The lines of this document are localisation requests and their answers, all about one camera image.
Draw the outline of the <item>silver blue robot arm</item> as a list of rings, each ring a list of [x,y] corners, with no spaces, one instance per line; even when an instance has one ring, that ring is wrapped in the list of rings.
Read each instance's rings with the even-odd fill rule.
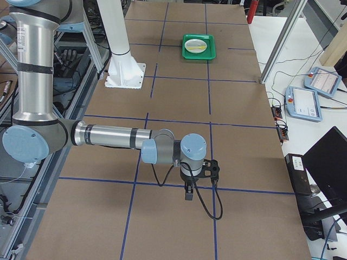
[[[60,119],[53,113],[54,34],[61,25],[83,21],[82,1],[10,1],[17,25],[19,109],[2,137],[6,152],[31,163],[67,146],[99,145],[139,150],[151,165],[179,167],[185,197],[198,193],[207,169],[207,144],[195,133],[175,140],[167,129],[126,128]]]

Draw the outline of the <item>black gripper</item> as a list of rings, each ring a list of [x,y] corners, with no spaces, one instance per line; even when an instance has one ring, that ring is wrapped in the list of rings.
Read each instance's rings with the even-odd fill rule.
[[[184,173],[180,173],[181,179],[184,181],[185,185],[185,200],[193,199],[193,187],[195,183],[195,178],[187,176]]]

